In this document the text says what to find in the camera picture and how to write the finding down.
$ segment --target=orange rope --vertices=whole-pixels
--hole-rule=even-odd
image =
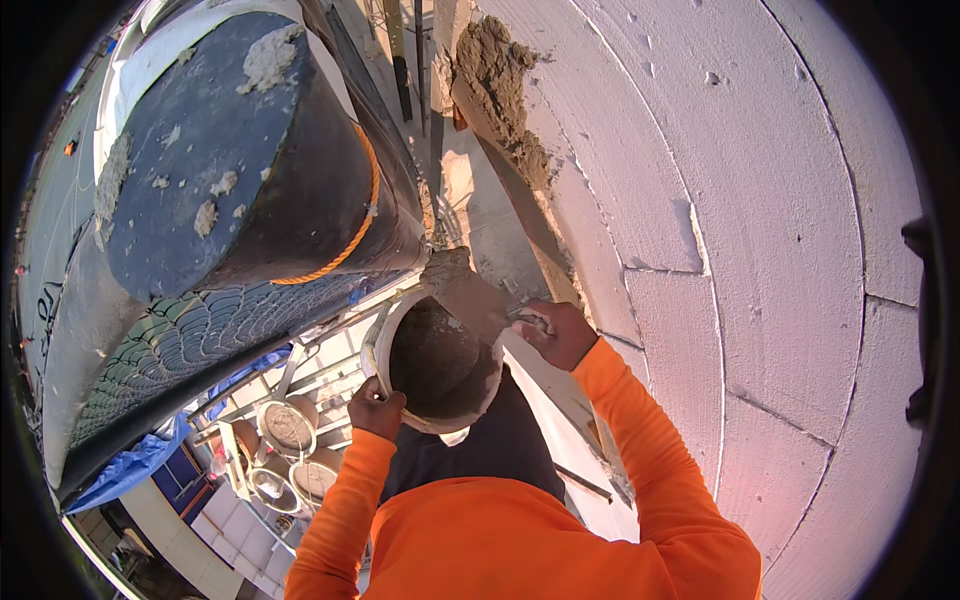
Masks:
[[[287,277],[285,279],[271,279],[271,283],[306,283],[307,281],[313,281],[314,279],[318,279],[326,275],[340,266],[340,263],[350,256],[350,254],[353,252],[353,249],[355,249],[357,245],[360,244],[360,241],[363,240],[363,236],[367,233],[367,229],[370,228],[370,223],[373,221],[373,214],[375,212],[374,207],[376,206],[376,201],[380,196],[380,167],[376,162],[376,154],[373,152],[373,146],[371,145],[370,140],[367,139],[367,135],[363,132],[363,129],[361,129],[356,123],[353,124],[353,128],[357,130],[357,134],[360,136],[360,141],[363,143],[364,150],[367,151],[367,158],[370,159],[371,170],[373,173],[373,190],[370,198],[371,210],[367,211],[367,216],[364,217],[363,224],[360,226],[360,230],[357,231],[357,234],[353,236],[353,239],[350,240],[350,243],[347,244],[347,247],[344,248],[344,251],[340,252],[340,255],[331,260],[325,267],[319,271],[314,271],[313,273],[305,276]]]

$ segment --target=hand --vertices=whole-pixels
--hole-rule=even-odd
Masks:
[[[392,442],[400,429],[400,409],[406,406],[407,396],[403,392],[393,392],[384,400],[379,394],[380,382],[376,376],[367,379],[350,399],[347,414],[354,427]]]
[[[530,300],[520,315],[533,315],[546,321],[546,332],[524,321],[514,321],[511,329],[557,369],[573,371],[596,344],[596,331],[569,302],[553,304]]]

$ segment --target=orange long-sleeve shirt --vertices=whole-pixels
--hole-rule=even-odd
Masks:
[[[610,425],[636,490],[640,543],[593,535],[552,495],[513,479],[436,481],[377,510],[396,447],[354,429],[284,597],[356,597],[370,534],[365,598],[757,598],[759,553],[720,516],[677,429],[620,356],[601,338],[573,376]]]

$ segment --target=worker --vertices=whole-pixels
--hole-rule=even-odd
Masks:
[[[364,596],[374,599],[759,598],[759,553],[720,515],[677,429],[623,359],[571,304],[530,307],[547,333],[524,322],[514,331],[572,372],[610,426],[636,491],[639,543],[599,538],[566,508],[509,368],[488,412],[451,447],[401,425],[406,397],[377,399],[372,377],[348,405],[353,444],[284,598],[356,597],[368,536]]]

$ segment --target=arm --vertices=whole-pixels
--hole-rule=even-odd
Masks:
[[[396,452],[391,440],[396,438],[400,408],[406,403],[403,394],[393,394],[385,402],[374,399],[375,382],[368,379],[350,401],[353,443],[287,571],[283,596],[287,600],[359,595],[360,560]]]
[[[759,597],[759,552],[720,516],[677,428],[643,384],[575,307],[536,301],[530,308],[547,321],[547,331],[526,324],[515,330],[548,362],[573,373],[610,426],[636,490],[640,543],[656,546],[677,595]]]

